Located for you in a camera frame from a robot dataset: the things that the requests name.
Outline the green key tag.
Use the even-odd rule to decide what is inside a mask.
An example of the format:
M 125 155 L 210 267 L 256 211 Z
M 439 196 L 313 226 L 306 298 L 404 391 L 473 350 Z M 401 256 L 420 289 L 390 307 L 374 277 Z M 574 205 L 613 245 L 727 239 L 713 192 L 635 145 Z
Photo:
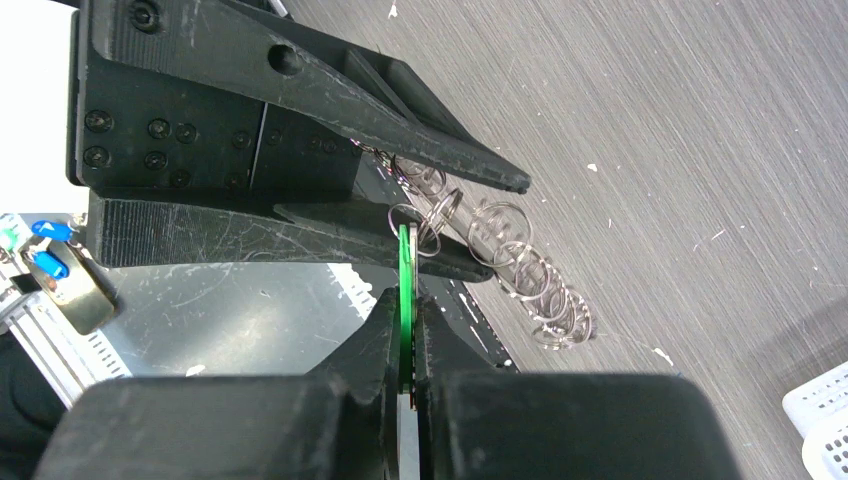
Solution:
M 399 233 L 399 389 L 410 394 L 414 388 L 414 326 L 417 315 L 418 225 L 401 225 Z

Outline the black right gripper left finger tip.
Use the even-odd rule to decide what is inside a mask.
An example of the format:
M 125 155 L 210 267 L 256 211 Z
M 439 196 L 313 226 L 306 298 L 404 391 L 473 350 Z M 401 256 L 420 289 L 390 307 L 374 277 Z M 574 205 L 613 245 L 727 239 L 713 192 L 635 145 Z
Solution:
M 39 479 L 395 479 L 399 294 L 303 375 L 135 377 L 89 388 Z

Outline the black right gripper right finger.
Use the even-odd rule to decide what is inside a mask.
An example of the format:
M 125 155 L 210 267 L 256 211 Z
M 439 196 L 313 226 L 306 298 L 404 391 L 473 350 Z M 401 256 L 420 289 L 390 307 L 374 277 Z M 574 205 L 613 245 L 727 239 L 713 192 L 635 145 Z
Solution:
M 424 479 L 737 479 L 714 409 L 670 375 L 510 373 L 430 297 L 414 327 Z

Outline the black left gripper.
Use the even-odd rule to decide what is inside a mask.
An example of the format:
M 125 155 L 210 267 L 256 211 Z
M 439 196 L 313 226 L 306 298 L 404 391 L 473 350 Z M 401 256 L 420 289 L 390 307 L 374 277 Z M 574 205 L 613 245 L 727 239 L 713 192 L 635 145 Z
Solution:
M 352 139 L 491 188 L 530 187 L 405 62 L 272 12 L 239 1 L 93 1 L 89 39 L 87 23 L 73 13 L 65 175 L 75 186 L 342 195 L 362 156 Z M 106 189 L 89 196 L 86 246 L 110 268 L 395 269 L 388 214 L 362 198 Z

